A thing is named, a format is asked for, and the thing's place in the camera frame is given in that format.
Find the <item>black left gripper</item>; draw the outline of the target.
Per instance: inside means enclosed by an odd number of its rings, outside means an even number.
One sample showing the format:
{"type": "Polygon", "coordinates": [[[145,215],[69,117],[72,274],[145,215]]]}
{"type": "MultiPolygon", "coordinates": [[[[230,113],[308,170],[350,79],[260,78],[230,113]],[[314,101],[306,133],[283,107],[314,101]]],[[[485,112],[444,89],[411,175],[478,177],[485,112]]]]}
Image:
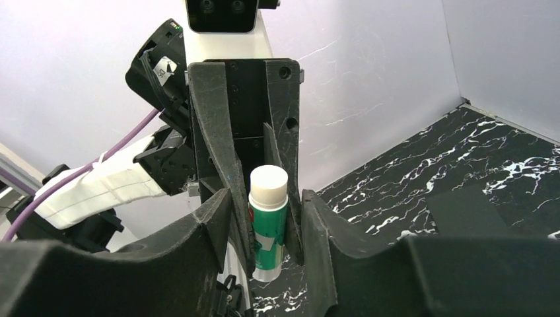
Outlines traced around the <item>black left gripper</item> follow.
{"type": "Polygon", "coordinates": [[[285,247],[304,264],[298,188],[300,65],[293,59],[214,59],[188,66],[201,200],[223,186],[234,205],[233,241],[247,275],[256,268],[246,187],[264,164],[289,177],[285,247]]]}

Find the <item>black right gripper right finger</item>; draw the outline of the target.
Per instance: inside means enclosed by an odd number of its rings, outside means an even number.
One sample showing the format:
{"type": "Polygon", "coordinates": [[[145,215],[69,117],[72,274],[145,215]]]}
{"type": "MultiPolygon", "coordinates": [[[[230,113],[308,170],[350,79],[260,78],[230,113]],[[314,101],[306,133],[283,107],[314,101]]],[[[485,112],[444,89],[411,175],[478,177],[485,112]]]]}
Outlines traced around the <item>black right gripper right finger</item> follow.
{"type": "Polygon", "coordinates": [[[357,230],[302,193],[311,316],[558,316],[559,242],[357,230]]]}

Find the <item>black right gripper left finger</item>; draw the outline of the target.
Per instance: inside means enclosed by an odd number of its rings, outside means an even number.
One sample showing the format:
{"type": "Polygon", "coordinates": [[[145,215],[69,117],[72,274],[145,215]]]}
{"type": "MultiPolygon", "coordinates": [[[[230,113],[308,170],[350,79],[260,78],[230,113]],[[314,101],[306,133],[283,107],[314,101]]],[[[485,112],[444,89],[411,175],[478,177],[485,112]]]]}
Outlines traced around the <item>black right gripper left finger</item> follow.
{"type": "Polygon", "coordinates": [[[1,244],[2,316],[211,316],[227,249],[232,197],[117,252],[52,240],[1,244]]]}

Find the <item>green white glue stick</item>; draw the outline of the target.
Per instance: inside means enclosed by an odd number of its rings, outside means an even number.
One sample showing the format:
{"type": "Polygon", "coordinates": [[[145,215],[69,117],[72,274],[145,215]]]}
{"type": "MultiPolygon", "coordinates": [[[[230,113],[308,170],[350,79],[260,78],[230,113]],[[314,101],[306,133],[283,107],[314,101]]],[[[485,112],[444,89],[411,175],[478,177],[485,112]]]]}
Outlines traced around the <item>green white glue stick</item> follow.
{"type": "Polygon", "coordinates": [[[277,279],[283,263],[287,218],[287,172],[274,165],[259,166],[250,173],[248,205],[256,239],[255,280],[277,279]]]}

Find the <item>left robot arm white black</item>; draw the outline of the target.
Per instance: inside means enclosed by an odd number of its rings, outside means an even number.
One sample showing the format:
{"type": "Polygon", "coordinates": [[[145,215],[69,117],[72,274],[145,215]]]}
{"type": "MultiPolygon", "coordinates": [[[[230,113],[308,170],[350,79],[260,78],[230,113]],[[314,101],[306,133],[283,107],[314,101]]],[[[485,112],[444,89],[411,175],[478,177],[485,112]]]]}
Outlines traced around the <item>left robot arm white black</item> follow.
{"type": "Polygon", "coordinates": [[[164,126],[124,141],[92,163],[44,180],[26,207],[56,231],[148,197],[173,196],[190,180],[203,201],[217,186],[232,194],[228,237],[246,271],[265,270],[285,248],[303,261],[297,184],[298,61],[271,55],[265,28],[255,40],[235,30],[188,63],[183,28],[162,23],[131,62],[125,80],[164,126]]]}

